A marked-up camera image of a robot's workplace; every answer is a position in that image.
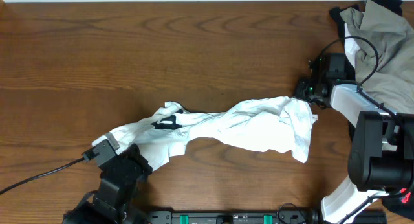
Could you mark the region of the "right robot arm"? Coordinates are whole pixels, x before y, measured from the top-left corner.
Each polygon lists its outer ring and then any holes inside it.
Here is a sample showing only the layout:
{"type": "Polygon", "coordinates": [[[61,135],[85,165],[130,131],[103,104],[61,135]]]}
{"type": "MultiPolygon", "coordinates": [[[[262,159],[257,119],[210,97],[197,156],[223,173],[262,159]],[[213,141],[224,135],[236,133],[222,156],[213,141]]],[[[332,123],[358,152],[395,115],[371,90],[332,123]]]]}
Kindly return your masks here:
{"type": "Polygon", "coordinates": [[[337,189],[310,210],[305,223],[385,223],[383,213],[365,209],[382,200],[388,209],[413,217],[413,115],[392,111],[373,100],[351,78],[342,53],[321,54],[309,63],[311,76],[300,78],[294,97],[340,112],[352,138],[348,175],[337,189]]]}

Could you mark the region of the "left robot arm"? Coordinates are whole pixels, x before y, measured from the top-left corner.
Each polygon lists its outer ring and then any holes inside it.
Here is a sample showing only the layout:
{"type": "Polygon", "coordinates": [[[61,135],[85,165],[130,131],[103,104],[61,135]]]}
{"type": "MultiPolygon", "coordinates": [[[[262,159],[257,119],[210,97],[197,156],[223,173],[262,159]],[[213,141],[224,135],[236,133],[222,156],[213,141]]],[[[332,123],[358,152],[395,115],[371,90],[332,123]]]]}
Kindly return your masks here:
{"type": "Polygon", "coordinates": [[[147,215],[132,205],[137,183],[146,181],[153,169],[132,144],[120,155],[108,140],[82,153],[86,161],[94,160],[101,169],[100,185],[84,195],[63,216],[63,224],[145,223],[147,215]]]}

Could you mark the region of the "white t-shirt with black print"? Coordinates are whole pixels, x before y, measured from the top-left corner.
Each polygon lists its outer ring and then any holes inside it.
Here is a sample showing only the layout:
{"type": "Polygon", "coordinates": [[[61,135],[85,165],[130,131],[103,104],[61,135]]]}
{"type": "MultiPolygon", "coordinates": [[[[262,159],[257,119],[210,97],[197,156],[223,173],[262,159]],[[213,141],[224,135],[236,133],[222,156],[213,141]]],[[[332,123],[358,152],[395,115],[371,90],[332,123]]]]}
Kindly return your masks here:
{"type": "Polygon", "coordinates": [[[92,145],[107,139],[120,155],[136,144],[154,170],[184,155],[187,144],[200,137],[250,151],[289,151],[305,163],[317,119],[308,103],[287,96],[245,100],[220,113],[191,113],[166,102],[152,116],[112,129],[92,145]]]}

